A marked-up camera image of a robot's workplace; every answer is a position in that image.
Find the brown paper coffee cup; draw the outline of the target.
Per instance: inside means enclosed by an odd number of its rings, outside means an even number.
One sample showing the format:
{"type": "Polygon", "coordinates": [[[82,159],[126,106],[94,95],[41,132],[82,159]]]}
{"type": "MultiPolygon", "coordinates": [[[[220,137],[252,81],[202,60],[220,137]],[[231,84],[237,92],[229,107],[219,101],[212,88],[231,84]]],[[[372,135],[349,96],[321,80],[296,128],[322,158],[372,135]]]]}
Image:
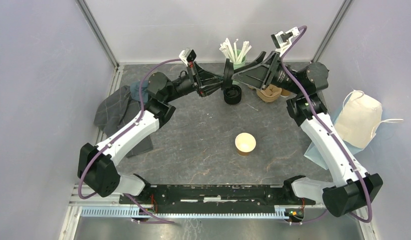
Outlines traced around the brown paper coffee cup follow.
{"type": "Polygon", "coordinates": [[[255,137],[247,132],[238,134],[234,140],[237,153],[240,156],[248,156],[257,145],[255,137]]]}

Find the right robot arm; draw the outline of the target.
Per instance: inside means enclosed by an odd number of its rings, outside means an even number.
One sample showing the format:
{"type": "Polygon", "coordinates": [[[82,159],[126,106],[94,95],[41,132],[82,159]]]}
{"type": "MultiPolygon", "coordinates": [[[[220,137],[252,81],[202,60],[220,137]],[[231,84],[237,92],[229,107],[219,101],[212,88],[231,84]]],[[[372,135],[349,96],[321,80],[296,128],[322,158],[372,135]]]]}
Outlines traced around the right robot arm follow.
{"type": "Polygon", "coordinates": [[[299,175],[285,181],[282,198],[295,204],[301,198],[324,204],[335,217],[353,215],[356,210],[371,209],[383,185],[381,176],[370,174],[354,157],[341,137],[319,92],[328,87],[329,70],[320,62],[312,62],[300,70],[292,70],[282,62],[280,54],[262,52],[253,62],[235,69],[232,79],[257,90],[274,85],[294,94],[287,100],[289,116],[311,139],[325,162],[332,180],[312,180],[299,175]]]}

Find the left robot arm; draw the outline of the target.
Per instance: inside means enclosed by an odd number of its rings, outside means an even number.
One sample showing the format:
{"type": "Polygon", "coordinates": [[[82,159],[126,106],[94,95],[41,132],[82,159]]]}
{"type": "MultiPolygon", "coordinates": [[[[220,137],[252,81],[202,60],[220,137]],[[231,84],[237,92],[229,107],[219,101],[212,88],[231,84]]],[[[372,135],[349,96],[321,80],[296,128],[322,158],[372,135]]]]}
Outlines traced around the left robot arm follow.
{"type": "Polygon", "coordinates": [[[96,145],[86,143],[80,149],[78,169],[78,197],[86,200],[95,195],[105,198],[112,193],[131,196],[144,204],[151,197],[145,180],[122,174],[117,165],[136,145],[162,128],[176,108],[169,103],[196,92],[207,97],[216,90],[229,86],[234,74],[233,64],[227,60],[223,74],[201,68],[196,61],[186,63],[184,75],[171,80],[154,68],[139,82],[147,83],[148,99],[139,96],[140,111],[125,126],[96,145]]]}

